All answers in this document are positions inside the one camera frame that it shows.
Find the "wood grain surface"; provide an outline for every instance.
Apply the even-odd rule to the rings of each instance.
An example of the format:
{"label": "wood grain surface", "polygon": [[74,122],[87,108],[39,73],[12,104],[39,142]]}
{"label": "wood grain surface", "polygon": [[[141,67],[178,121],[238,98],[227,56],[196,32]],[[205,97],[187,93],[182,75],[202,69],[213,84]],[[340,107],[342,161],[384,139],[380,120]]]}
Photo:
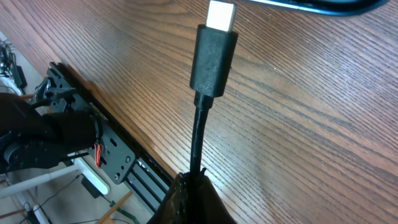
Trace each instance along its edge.
{"label": "wood grain surface", "polygon": [[[207,4],[0,0],[0,30],[38,72],[61,61],[92,81],[174,175],[189,166]],[[238,46],[202,162],[233,218],[398,223],[398,2],[349,18],[237,4]]]}

